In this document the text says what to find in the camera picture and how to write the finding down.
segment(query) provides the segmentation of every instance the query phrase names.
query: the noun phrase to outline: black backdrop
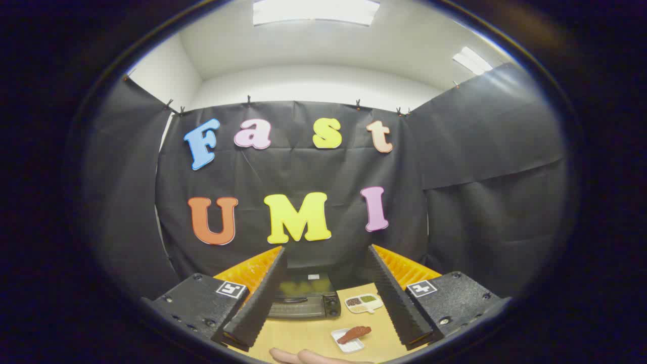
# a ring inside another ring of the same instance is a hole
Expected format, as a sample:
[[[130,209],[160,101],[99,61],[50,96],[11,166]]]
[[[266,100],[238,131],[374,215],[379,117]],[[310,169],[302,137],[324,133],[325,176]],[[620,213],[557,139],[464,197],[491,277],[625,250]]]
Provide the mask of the black backdrop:
[[[322,117],[339,120],[342,143],[338,148],[314,146],[313,124]],[[212,118],[221,125],[215,132],[215,158],[192,170],[184,135]],[[271,123],[272,144],[267,149],[234,144],[240,124],[248,119]],[[366,130],[375,120],[390,128],[387,140],[393,150],[388,154],[375,149]],[[389,226],[369,233],[365,230],[366,202],[360,191],[372,186],[384,188],[382,204]],[[313,242],[304,237],[295,242],[290,237],[284,244],[290,268],[312,268],[312,273],[341,270],[352,275],[349,268],[360,261],[369,244],[424,263],[426,204],[413,136],[404,117],[323,102],[255,102],[174,116],[159,157],[156,203],[167,250],[181,277],[196,271],[216,274],[273,247],[267,242],[270,213],[263,202],[265,196],[284,194],[298,210],[310,192],[327,194],[325,219],[332,237]],[[209,225],[219,232],[222,217],[215,201],[227,196],[238,199],[236,237],[230,244],[207,245],[193,233],[187,201],[210,198]]]
[[[435,269],[463,271],[501,296],[540,274],[575,208],[565,121],[509,63],[411,113]]]
[[[84,133],[84,231],[93,252],[132,297],[154,299],[188,275],[217,274],[272,247],[265,196],[295,209],[327,194],[328,240],[285,244],[289,267],[326,270],[339,288],[358,284],[369,244],[441,273],[460,270],[501,296],[517,295],[557,251],[568,207],[569,164],[560,120],[532,80],[503,65],[423,104],[410,115],[321,102],[255,102],[170,115],[132,81],[121,81]],[[336,118],[342,144],[319,150],[313,123]],[[214,160],[193,170],[184,135],[218,119]],[[240,124],[265,119],[265,150],[234,144]],[[391,132],[388,154],[366,126]],[[369,233],[360,191],[384,187],[389,227]],[[187,201],[212,200],[209,225],[222,229],[217,198],[235,197],[236,237],[207,245],[193,233]],[[155,205],[163,239],[157,229]]]
[[[67,186],[78,198],[76,230],[131,298],[157,298],[179,283],[155,217],[156,160],[170,114],[132,80],[121,80],[92,121],[74,130],[69,150],[83,171],[70,173]]]

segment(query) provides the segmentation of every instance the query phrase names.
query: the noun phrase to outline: finger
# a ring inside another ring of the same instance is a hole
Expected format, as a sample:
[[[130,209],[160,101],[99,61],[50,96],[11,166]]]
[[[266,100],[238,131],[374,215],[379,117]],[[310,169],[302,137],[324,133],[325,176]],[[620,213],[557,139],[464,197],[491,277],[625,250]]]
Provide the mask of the finger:
[[[328,358],[327,356],[319,355],[310,350],[301,350],[298,352],[297,357],[303,364],[356,364],[358,362],[348,361],[344,359]]]
[[[281,363],[303,364],[303,362],[299,360],[299,357],[297,355],[292,354],[291,352],[283,351],[281,349],[271,348],[270,355],[272,356],[272,358],[274,358],[274,360]]]

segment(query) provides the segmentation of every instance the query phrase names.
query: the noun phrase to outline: small white dish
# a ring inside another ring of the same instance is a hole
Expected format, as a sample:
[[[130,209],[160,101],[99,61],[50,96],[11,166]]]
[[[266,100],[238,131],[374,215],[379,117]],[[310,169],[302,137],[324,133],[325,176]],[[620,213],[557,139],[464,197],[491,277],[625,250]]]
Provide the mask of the small white dish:
[[[341,351],[346,354],[350,354],[352,352],[362,350],[364,348],[364,344],[359,339],[350,340],[346,344],[340,344],[337,342],[337,340],[339,340],[342,336],[344,336],[348,330],[350,329],[341,328],[339,330],[335,330],[331,332],[330,334],[333,336],[334,343],[337,344],[339,349],[341,349]]]
[[[372,297],[373,300],[369,301],[369,302],[364,302],[364,300],[362,300],[362,297],[367,297],[367,296]],[[357,299],[361,303],[350,305],[350,304],[348,304],[348,301],[351,300],[351,299]],[[375,310],[377,308],[382,307],[382,305],[383,305],[382,300],[380,299],[380,297],[377,297],[376,295],[371,294],[371,293],[365,293],[365,294],[359,295],[359,296],[348,297],[346,300],[344,300],[344,304],[346,305],[346,308],[348,308],[348,310],[350,312],[353,312],[353,313],[362,313],[362,312],[367,312],[367,311],[369,313],[375,313]]]

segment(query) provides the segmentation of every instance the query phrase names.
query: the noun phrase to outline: yellow letter m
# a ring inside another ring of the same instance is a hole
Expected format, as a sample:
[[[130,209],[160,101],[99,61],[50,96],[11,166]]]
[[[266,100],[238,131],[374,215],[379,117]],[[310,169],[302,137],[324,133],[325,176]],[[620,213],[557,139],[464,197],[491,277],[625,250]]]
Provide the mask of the yellow letter m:
[[[296,212],[294,206],[287,199],[286,195],[269,195],[263,202],[270,207],[270,220],[272,233],[267,237],[270,244],[284,244],[289,238],[283,232],[283,226],[298,242],[308,225],[305,239],[308,241],[325,240],[332,236],[332,233],[325,224],[324,203],[328,196],[323,192],[311,192],[305,195],[301,209]]]

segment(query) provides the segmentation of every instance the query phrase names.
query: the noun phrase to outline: wooden table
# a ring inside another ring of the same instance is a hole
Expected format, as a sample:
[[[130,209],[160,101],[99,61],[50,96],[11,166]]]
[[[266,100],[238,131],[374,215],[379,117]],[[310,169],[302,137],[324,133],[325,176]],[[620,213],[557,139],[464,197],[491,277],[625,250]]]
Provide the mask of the wooden table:
[[[377,289],[375,285],[371,283],[337,291],[342,302],[342,312],[337,319],[316,321],[267,319],[256,339],[256,343],[250,348],[249,352],[243,352],[233,347],[230,348],[253,358],[275,364],[276,361],[269,353],[271,348],[279,348],[293,354],[303,349],[308,349],[331,358],[382,363],[424,347],[423,345],[407,351],[404,345],[400,344],[400,339],[395,333],[393,323],[384,306],[376,309],[375,313],[352,313],[346,308],[344,301],[347,298],[365,293],[376,295]],[[362,350],[345,354],[333,340],[331,332],[354,326],[370,326],[372,331],[370,334],[360,338],[364,344]]]

